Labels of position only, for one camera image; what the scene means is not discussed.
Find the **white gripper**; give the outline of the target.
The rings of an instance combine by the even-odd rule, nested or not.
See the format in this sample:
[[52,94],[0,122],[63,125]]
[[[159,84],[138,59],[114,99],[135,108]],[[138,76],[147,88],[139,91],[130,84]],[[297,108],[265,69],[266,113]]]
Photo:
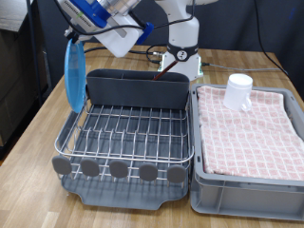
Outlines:
[[[74,16],[70,22],[73,26],[79,25],[87,33],[95,32],[94,37],[116,57],[124,57],[143,35],[143,30],[130,15],[119,13],[107,19],[105,28],[95,26],[83,13]],[[65,31],[65,37],[71,39],[73,44],[81,42],[80,36],[73,35],[69,29]]]

